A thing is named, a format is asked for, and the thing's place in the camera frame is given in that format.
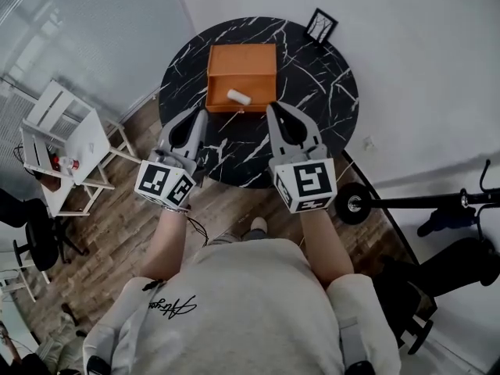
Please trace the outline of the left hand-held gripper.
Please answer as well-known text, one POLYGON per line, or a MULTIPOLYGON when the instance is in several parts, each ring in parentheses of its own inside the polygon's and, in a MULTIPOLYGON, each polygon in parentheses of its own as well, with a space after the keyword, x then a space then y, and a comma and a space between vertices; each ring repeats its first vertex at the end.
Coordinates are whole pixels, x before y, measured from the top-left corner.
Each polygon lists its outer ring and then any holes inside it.
POLYGON ((134 191, 164 209, 189 209, 189 195, 205 176, 200 153, 207 124, 205 109, 186 109, 166 123, 160 144, 141 162, 134 191))

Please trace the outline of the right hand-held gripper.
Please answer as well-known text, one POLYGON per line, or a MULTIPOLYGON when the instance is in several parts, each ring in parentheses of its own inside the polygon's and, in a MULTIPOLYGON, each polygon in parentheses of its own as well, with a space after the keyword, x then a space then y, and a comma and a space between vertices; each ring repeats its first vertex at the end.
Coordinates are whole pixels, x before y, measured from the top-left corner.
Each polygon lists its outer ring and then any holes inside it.
POLYGON ((295 106, 270 103, 266 108, 274 157, 269 162, 273 185, 290 213, 327 209, 337 195, 334 160, 316 122, 295 106))

